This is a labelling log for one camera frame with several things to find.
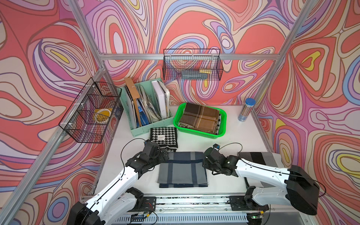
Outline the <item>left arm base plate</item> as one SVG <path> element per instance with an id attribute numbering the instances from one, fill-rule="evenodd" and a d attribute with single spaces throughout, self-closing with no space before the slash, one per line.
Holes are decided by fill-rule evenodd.
<path id="1" fill-rule="evenodd" d="M 135 207 L 131 212 L 154 211 L 156 209 L 157 198 L 153 196 L 144 196 L 137 199 Z"/>

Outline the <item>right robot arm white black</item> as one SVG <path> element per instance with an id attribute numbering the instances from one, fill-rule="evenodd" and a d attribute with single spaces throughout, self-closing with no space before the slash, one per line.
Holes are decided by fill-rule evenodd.
<path id="1" fill-rule="evenodd" d="M 239 202 L 241 209 L 268 210 L 271 204 L 292 206 L 307 215 L 316 215 L 320 187 L 301 167 L 278 168 L 248 161 L 238 156 L 225 157 L 215 144 L 204 153 L 203 167 L 213 175 L 250 178 L 269 187 L 250 186 Z"/>

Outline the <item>grey navy striped scarf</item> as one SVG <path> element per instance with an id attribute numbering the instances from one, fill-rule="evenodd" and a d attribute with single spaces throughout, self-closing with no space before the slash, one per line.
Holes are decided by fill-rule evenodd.
<path id="1" fill-rule="evenodd" d="M 202 152 L 171 152 L 159 165 L 160 188 L 204 188 L 208 186 Z"/>

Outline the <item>houndstooth black white scarf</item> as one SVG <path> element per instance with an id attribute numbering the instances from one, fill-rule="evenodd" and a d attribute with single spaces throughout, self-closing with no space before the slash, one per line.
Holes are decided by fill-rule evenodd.
<path id="1" fill-rule="evenodd" d="M 168 152 L 178 149 L 178 135 L 175 127 L 154 127 L 150 129 L 150 141 Z"/>

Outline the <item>smiley checkered white black scarf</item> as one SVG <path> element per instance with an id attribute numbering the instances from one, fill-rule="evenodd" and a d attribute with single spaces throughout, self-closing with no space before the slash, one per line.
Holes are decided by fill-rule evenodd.
<path id="1" fill-rule="evenodd" d="M 221 126 L 221 114 L 219 114 L 219 116 L 218 116 L 217 125 L 214 130 L 215 135 L 219 134 L 220 126 Z"/>

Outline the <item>brown plaid scarf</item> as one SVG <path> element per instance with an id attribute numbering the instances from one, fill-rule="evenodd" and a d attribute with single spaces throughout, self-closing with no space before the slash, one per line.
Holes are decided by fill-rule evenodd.
<path id="1" fill-rule="evenodd" d="M 215 135 L 219 116 L 218 109 L 186 103 L 178 126 Z"/>

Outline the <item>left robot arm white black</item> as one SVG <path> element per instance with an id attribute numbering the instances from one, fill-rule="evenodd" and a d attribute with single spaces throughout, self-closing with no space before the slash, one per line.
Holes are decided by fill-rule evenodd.
<path id="1" fill-rule="evenodd" d="M 111 225 L 121 215 L 141 205 L 142 192 L 133 185 L 142 175 L 166 162 L 169 153 L 158 144 L 144 141 L 144 148 L 126 163 L 119 175 L 85 203 L 72 206 L 68 225 Z"/>

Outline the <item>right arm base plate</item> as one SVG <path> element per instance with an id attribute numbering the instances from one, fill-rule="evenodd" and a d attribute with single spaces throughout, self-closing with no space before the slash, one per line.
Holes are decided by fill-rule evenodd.
<path id="1" fill-rule="evenodd" d="M 268 205 L 258 205 L 252 199 L 248 199 L 245 196 L 229 196 L 227 201 L 230 204 L 232 211 L 268 211 Z"/>

